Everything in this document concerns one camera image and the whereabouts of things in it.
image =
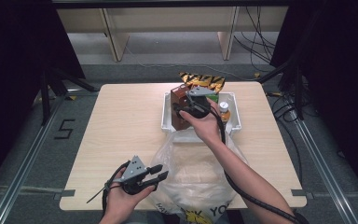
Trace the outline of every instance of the plastic bag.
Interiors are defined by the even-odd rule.
[[[247,162],[226,134],[227,146]],[[150,195],[159,212],[181,219],[212,224],[220,218],[237,194],[226,180],[224,170],[212,151],[193,129],[169,133],[151,161],[169,170],[166,180]]]

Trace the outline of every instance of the gray floor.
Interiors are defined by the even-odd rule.
[[[246,35],[248,38],[253,37],[251,33]],[[236,36],[245,43],[241,34],[236,34]],[[277,33],[265,33],[265,37],[274,42]],[[120,63],[113,62],[107,39],[103,34],[70,35],[70,38],[87,81],[95,86],[117,82],[175,80],[178,78],[177,73],[184,71],[184,69],[194,73],[226,76],[227,80],[244,81],[252,79],[254,74],[259,72],[256,68],[272,69],[255,56],[251,60],[251,54],[237,42],[233,43],[230,60],[223,61],[215,33],[133,34]],[[256,50],[262,52],[263,49],[256,48]],[[159,77],[153,77],[153,74],[157,72]],[[277,76],[265,83],[263,86],[265,91],[277,91],[279,78],[280,76]],[[70,84],[68,87],[69,89],[78,89],[78,87]],[[75,100],[63,100],[61,102],[32,169],[26,176],[17,199],[9,208],[10,212],[5,219],[6,223],[98,222],[101,212],[64,212],[59,207],[60,192],[64,188],[71,171],[96,98],[97,94],[79,91],[76,93]],[[277,100],[276,97],[268,98],[271,105]],[[51,100],[51,102],[57,105],[59,99]],[[272,110],[275,111],[284,104],[284,100],[279,99]],[[334,180],[343,191],[345,199],[349,201],[358,223],[358,180],[356,175],[345,159],[337,155],[339,148],[325,128],[323,120],[317,116],[317,111],[312,105],[307,105],[303,111],[305,113],[305,125],[310,130]],[[21,131],[16,145],[1,167],[0,201],[33,145],[41,127],[41,115],[41,104],[36,98],[33,111]],[[56,137],[62,136],[62,133],[58,130],[64,119],[73,120],[65,124],[66,128],[73,129],[71,138],[58,140]],[[347,219],[339,212],[337,203],[335,203],[334,197],[329,191],[329,184],[323,179],[318,166],[315,165],[314,158],[311,156],[310,149],[297,129],[298,124],[285,121],[283,123],[298,146],[297,153],[289,134],[279,123],[282,137],[296,167],[297,174],[302,176],[303,188],[309,195],[308,204],[303,208],[298,208],[297,211],[306,217],[310,223],[350,223],[346,222]],[[256,223],[248,210],[242,210],[241,213],[245,223]]]

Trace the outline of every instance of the person's right hand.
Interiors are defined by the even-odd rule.
[[[207,98],[207,100],[211,104],[211,109],[213,110],[214,108],[214,110],[220,116],[217,103],[209,98]],[[217,120],[213,114],[209,113],[205,118],[196,119],[183,110],[179,111],[179,113],[183,119],[187,120],[194,127],[194,131],[196,132],[197,136],[205,143],[208,144],[215,139],[220,139],[219,126],[217,125]]]

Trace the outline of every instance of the bottle cap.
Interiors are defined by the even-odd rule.
[[[228,111],[228,103],[227,102],[221,102],[219,104],[220,112],[226,113]]]

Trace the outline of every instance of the brown package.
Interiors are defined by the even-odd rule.
[[[186,92],[189,91],[189,88],[182,84],[171,90],[171,120],[172,126],[176,131],[184,130],[190,127],[190,123],[184,119],[178,118],[176,111],[173,109],[173,103],[179,104],[179,106],[184,107],[187,105]]]

